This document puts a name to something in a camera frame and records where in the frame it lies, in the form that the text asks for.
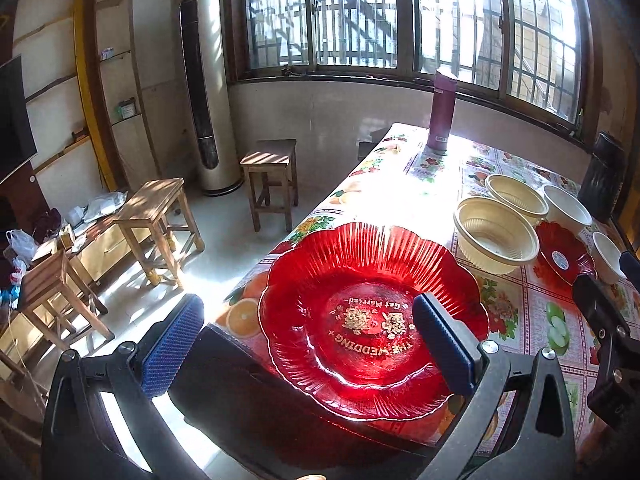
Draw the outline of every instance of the floor-standing air conditioner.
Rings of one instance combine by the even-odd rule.
[[[240,187],[222,52],[220,0],[171,0],[176,67],[184,81],[190,137],[204,194]]]

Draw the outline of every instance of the white round sticker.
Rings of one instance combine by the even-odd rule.
[[[559,253],[558,251],[553,251],[551,253],[551,257],[554,259],[556,265],[562,270],[567,270],[569,268],[569,261],[566,259],[564,254]]]

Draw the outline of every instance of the tablecloth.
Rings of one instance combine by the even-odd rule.
[[[534,188],[555,184],[574,196],[579,186],[524,158],[461,137],[450,136],[447,153],[437,155],[426,146],[427,134],[424,128],[393,124],[369,156],[334,192],[238,283],[226,298],[223,313],[216,322],[265,368],[276,373],[266,339],[259,332],[256,314],[245,312],[242,316],[233,316],[233,307],[241,298],[255,298],[253,303],[257,305],[266,286],[268,269],[279,254],[295,247],[313,231],[332,229],[347,222],[365,221],[405,227],[447,247],[457,261],[476,277],[482,304],[489,314],[489,338],[504,349],[536,354],[539,348],[548,346],[547,306],[554,303],[562,309],[570,343],[567,352],[559,356],[559,361],[569,395],[579,453],[585,439],[602,427],[599,421],[596,423],[596,417],[586,404],[587,394],[593,389],[598,372],[598,343],[571,299],[570,286],[542,261],[519,267],[505,276],[495,276],[475,268],[458,248],[452,220],[460,200],[468,196],[488,196],[484,179],[491,173],[515,177]],[[593,250],[592,234],[595,231],[603,232],[624,250],[623,242],[612,225],[594,221],[591,227],[578,235],[590,251]],[[632,336],[638,338],[640,296],[635,288],[625,280],[606,287],[628,322]],[[513,394],[505,395],[503,399],[478,450],[481,454],[489,453],[495,445]],[[418,420],[377,420],[366,424],[402,438],[432,444],[452,421],[458,401],[454,396],[432,415]]]

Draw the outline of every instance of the thermos lid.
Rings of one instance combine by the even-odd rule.
[[[440,67],[436,70],[436,81],[433,86],[438,90],[455,92],[458,89],[458,78],[451,73],[451,70]]]
[[[600,132],[593,145],[593,155],[609,167],[620,168],[625,165],[625,150],[619,140],[607,132]]]

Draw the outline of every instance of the red plate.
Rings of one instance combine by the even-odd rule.
[[[260,298],[273,364],[337,415],[427,415],[450,391],[413,325],[413,298],[425,291],[487,337],[476,280],[443,246],[396,226],[313,232],[276,260]]]
[[[569,229],[556,222],[540,222],[536,233],[540,240],[540,253],[569,285],[574,284],[578,274],[597,276],[587,247]]]

